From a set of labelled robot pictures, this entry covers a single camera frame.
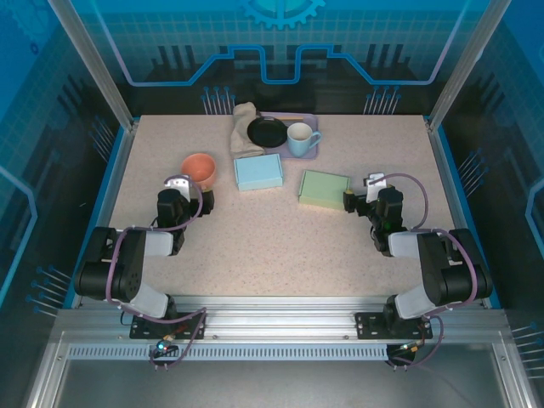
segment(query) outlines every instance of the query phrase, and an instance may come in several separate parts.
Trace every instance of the beige cloth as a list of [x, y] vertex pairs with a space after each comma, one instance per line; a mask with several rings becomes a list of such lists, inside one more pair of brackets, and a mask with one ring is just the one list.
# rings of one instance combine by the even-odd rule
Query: beige cloth
[[264, 149], [247, 137], [247, 127], [257, 117], [255, 105], [251, 102], [237, 105], [232, 111], [232, 116], [235, 119], [235, 129], [230, 135], [230, 155], [234, 159], [262, 156]]

